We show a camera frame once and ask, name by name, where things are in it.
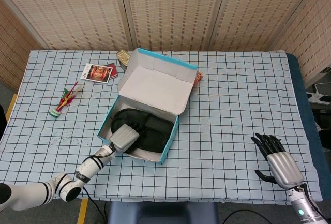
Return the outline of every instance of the cardboard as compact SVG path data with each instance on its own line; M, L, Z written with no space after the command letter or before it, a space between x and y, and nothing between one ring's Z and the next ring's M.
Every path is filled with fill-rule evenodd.
M121 109L134 108L174 123L163 153L135 149L131 157L163 163L178 128L178 116L185 110L198 67L140 48L131 55L127 70L118 84L118 98L99 132L104 142L111 136L110 123Z

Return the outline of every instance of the black chair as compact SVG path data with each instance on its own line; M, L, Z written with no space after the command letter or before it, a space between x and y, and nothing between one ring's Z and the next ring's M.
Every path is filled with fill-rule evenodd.
M6 115L4 112L4 108L0 105L0 139L4 134L6 126L7 126Z

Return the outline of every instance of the grid tablecloth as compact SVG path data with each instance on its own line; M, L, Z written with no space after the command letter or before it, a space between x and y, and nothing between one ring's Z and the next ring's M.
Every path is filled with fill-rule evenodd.
M267 162L250 139L275 134L296 160L315 200L322 200L309 143L300 120L284 52L162 52L196 64L203 80L194 88L166 161L116 155L86 185L95 199L123 201L232 201L285 203ZM0 180L8 184L74 177L78 164L102 145L96 136L117 97L123 70L109 51L31 51L17 101L0 143ZM54 120L64 87L86 63L116 63L108 84L80 81L81 97Z

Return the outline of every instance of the box lid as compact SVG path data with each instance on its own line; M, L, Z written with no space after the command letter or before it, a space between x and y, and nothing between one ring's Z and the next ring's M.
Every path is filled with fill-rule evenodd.
M175 115L186 107L198 67L137 48L118 84L121 96Z

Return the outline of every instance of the robotic hand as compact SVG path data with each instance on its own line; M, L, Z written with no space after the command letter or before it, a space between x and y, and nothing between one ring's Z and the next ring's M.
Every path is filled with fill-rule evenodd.
M273 176L266 176L255 170L257 176L265 181L278 184L288 191L289 200L302 223L328 224L303 184L304 177L291 154L285 151L280 140L275 136L255 134L251 137L258 146L265 160L268 161Z
M52 201L55 194L65 202L72 201L84 185L115 157L115 152L124 152L138 137L134 129L124 124L110 137L109 146L103 146L77 167L76 181L61 173L44 183L24 186L0 183L0 212L6 207L25 210L41 206Z

